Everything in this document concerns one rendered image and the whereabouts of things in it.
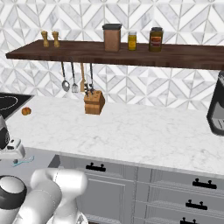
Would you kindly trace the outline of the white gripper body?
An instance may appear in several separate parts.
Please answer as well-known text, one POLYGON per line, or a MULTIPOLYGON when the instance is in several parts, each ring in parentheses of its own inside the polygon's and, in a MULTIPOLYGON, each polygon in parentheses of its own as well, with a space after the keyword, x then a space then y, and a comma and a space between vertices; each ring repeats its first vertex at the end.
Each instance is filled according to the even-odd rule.
POLYGON ((25 156, 25 149, 22 144, 20 144, 17 148, 13 150, 8 150, 5 148, 4 150, 0 150, 0 160, 1 159, 21 159, 25 156))

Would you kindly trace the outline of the teal peeler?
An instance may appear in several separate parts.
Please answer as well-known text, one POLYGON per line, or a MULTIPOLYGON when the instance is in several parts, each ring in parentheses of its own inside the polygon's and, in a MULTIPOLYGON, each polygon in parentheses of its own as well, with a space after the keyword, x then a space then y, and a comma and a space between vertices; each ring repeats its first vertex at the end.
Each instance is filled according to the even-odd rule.
POLYGON ((24 163, 30 163, 30 162, 32 162, 34 160, 34 158, 35 158, 34 156, 29 157, 29 158, 27 158, 27 159, 25 159, 23 161, 15 163, 12 167, 16 167, 16 166, 24 164, 24 163))

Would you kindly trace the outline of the grey drawer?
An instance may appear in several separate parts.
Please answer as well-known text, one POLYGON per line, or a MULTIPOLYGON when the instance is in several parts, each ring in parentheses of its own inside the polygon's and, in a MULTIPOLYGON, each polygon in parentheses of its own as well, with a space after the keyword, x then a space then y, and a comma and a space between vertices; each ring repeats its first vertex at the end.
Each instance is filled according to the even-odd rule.
POLYGON ((30 184, 30 178, 37 169, 57 168, 60 165, 60 158, 53 151, 40 150, 33 148, 25 149, 25 158, 18 162, 34 156, 34 160, 30 163, 24 163, 16 167, 12 167, 12 160, 0 161, 0 176, 12 175, 20 178, 27 186, 30 184))
POLYGON ((202 201, 203 205, 207 206, 208 209, 224 212, 224 199, 222 198, 169 188, 153 186, 142 188, 139 186, 136 190, 136 200, 141 202, 169 202, 182 206, 188 203, 189 200, 195 205, 198 205, 202 201))
POLYGON ((135 216, 158 224, 179 224, 183 217, 188 221, 195 219, 199 224, 224 224, 224 219, 141 204, 136 205, 135 216))
POLYGON ((127 180, 133 180, 135 176, 135 167, 130 165, 115 164, 105 161, 97 161, 93 159, 85 159, 69 156, 60 156, 59 159, 60 164, 64 168, 77 169, 88 174, 118 178, 118 179, 127 179, 127 180), (94 163, 95 166, 100 166, 101 164, 104 164, 106 171, 102 172, 102 171, 87 170, 86 165, 89 165, 90 163, 94 163))
POLYGON ((211 178, 200 176, 196 174, 185 174, 181 172, 174 171, 161 171, 150 168, 137 168, 136 173, 136 189, 140 186, 145 188, 146 186, 162 186, 175 189, 196 189, 208 190, 208 188, 197 187, 193 185, 193 181, 199 179, 200 182, 207 182, 212 180, 213 184, 217 185, 216 192, 224 191, 224 178, 211 178))

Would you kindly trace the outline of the grey drawer front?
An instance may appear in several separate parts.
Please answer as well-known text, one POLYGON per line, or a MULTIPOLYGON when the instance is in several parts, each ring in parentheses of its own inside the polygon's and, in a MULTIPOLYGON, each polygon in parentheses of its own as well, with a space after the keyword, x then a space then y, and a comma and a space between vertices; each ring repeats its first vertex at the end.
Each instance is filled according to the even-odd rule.
POLYGON ((130 165, 115 164, 105 161, 97 161, 93 159, 85 159, 69 156, 60 156, 59 159, 60 164, 64 168, 77 169, 88 174, 118 178, 118 179, 127 179, 127 180, 133 180, 135 176, 135 167, 130 165), (89 165, 90 163, 94 163, 95 166, 100 166, 101 164, 104 164, 106 171, 102 172, 102 171, 87 170, 86 165, 89 165))
POLYGON ((193 185, 193 181, 199 179, 200 182, 207 182, 212 180, 213 184, 217 185, 216 192, 224 191, 224 178, 211 178, 200 176, 196 174, 185 174, 181 172, 174 171, 161 171, 150 168, 137 168, 136 173, 136 189, 140 186, 145 188, 146 186, 162 186, 175 189, 196 189, 208 190, 208 188, 197 187, 193 185))
POLYGON ((136 205, 135 216, 158 224, 179 224, 183 217, 188 221, 195 219, 199 224, 224 224, 224 219, 141 204, 136 205))
POLYGON ((207 206, 208 209, 224 212, 224 199, 222 198, 169 188, 153 186, 142 188, 139 186, 136 190, 136 200, 141 202, 169 202, 182 206, 188 203, 189 200, 195 205, 198 205, 202 201, 203 205, 207 206))

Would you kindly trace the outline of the black hob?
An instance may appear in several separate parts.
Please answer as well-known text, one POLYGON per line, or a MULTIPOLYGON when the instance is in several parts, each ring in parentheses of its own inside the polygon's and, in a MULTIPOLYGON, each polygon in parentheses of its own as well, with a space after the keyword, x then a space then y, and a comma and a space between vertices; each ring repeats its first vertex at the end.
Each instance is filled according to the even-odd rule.
POLYGON ((3 119, 7 120, 9 117, 11 117, 32 97, 32 94, 13 94, 0 92, 0 114, 3 116, 3 119))

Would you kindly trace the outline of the metal ladle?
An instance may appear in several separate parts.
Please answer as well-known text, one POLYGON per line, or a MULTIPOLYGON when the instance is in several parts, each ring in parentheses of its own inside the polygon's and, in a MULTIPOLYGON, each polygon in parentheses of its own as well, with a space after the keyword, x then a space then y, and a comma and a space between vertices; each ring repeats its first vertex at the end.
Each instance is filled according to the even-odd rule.
POLYGON ((65 79, 66 75, 65 75, 64 63, 61 63, 61 68, 62 68, 62 75, 64 78, 64 80, 62 81, 62 88, 64 91, 68 92, 70 89, 70 83, 65 79))

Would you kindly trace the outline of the metal spatula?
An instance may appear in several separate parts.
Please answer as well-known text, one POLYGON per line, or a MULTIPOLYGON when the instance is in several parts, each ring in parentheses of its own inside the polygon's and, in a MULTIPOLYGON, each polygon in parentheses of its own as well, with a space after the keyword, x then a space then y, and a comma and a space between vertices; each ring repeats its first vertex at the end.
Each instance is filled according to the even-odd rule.
POLYGON ((79 87, 75 82, 74 63, 73 62, 71 62, 71 68, 72 68, 72 75, 73 75, 72 93, 78 93, 79 87))

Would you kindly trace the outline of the wooden knife block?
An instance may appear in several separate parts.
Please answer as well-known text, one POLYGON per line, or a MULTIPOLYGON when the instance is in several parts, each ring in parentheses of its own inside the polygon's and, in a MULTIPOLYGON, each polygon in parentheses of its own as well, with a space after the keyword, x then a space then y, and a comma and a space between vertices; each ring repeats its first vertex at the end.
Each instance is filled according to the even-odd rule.
POLYGON ((88 84, 84 85, 84 90, 85 113, 90 115, 99 115, 105 104, 105 98, 102 91, 88 88, 88 84))

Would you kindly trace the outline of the wooden spatula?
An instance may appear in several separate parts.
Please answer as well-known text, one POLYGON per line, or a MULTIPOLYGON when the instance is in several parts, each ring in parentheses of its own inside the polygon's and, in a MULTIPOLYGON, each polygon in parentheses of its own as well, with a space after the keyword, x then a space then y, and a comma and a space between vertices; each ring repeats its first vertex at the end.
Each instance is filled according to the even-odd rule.
POLYGON ((85 84, 85 76, 84 76, 84 65, 80 63, 80 71, 81 71, 81 82, 80 82, 80 91, 85 92, 84 84, 85 84))

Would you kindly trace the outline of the grey cupboard door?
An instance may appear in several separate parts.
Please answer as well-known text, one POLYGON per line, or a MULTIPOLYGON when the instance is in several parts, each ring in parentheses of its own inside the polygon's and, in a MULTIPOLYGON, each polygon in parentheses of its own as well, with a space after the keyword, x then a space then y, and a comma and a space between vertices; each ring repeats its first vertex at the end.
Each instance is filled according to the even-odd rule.
POLYGON ((77 198, 87 219, 98 224, 131 224, 134 182, 93 173, 87 178, 87 190, 77 198))

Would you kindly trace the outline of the dark hanging utensil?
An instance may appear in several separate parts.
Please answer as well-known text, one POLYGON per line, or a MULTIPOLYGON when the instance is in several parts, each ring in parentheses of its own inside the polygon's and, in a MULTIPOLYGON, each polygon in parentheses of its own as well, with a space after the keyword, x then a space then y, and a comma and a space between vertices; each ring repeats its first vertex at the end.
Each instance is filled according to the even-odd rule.
POLYGON ((93 66, 92 63, 89 64, 90 67, 90 77, 91 77, 91 83, 89 84, 90 86, 90 91, 93 93, 94 91, 94 77, 93 77, 93 66))

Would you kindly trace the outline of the wooden pepper mill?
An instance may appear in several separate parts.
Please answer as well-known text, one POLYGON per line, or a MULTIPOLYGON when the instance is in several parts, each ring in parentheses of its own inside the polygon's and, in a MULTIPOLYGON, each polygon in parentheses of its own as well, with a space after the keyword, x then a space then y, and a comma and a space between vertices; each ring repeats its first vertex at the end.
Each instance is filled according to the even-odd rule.
POLYGON ((54 39, 54 47, 60 47, 59 33, 57 31, 53 31, 52 36, 53 36, 53 39, 54 39))
POLYGON ((42 38, 43 38, 43 45, 44 47, 49 47, 49 42, 48 42, 48 39, 47 39, 47 31, 42 31, 41 32, 41 35, 42 35, 42 38))

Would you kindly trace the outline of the dark wooden shelf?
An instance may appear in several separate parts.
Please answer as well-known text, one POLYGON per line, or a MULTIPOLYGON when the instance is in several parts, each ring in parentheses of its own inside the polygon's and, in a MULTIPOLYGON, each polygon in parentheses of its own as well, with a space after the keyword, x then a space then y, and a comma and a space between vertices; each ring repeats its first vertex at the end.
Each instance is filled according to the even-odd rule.
POLYGON ((166 44, 161 52, 150 52, 144 43, 138 43, 135 51, 129 51, 128 45, 121 43, 118 52, 106 52, 103 42, 61 40, 56 48, 52 40, 48 47, 37 40, 7 52, 6 58, 224 71, 224 46, 213 45, 166 44))

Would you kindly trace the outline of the brown canister with black lid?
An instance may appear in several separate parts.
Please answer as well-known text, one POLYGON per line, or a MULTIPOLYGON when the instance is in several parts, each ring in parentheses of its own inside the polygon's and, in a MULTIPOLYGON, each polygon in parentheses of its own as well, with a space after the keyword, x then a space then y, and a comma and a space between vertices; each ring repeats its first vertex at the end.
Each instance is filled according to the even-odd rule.
POLYGON ((104 24, 104 47, 106 52, 118 52, 121 44, 121 24, 104 24))

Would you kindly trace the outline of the small yellow jar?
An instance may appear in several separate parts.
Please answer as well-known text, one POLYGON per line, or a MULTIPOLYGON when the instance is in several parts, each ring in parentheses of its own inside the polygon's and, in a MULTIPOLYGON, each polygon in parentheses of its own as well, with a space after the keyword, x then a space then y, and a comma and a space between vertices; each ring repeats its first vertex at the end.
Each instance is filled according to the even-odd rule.
POLYGON ((137 49, 137 33, 135 31, 130 31, 128 35, 128 49, 130 51, 135 51, 137 49))

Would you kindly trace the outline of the dark jar with red label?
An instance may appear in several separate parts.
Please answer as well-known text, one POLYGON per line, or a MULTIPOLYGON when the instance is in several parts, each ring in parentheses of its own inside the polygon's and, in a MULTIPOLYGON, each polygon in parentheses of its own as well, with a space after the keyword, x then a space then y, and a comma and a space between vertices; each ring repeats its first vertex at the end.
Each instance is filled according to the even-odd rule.
POLYGON ((149 50, 157 53, 161 51, 164 31, 161 27, 152 27, 150 30, 149 50))

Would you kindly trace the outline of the black coffee machine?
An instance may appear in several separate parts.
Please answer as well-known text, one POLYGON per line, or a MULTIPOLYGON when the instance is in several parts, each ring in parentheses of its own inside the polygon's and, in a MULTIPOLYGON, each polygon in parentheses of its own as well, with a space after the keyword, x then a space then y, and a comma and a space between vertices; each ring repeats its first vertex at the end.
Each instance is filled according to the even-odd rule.
POLYGON ((224 71, 220 71, 206 115, 211 131, 224 137, 224 71))

